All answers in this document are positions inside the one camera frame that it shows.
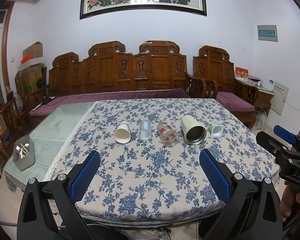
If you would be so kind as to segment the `person's right hand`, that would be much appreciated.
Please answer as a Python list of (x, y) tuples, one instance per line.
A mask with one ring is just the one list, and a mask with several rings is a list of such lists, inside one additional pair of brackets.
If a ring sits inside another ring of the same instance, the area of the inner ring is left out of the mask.
[(283, 192), (281, 203), (280, 203), (280, 210), (281, 210), (281, 218), (284, 222), (292, 212), (292, 206), (295, 203), (300, 204), (300, 192), (293, 193), (292, 192), (292, 185), (290, 182), (285, 181), (286, 188)]

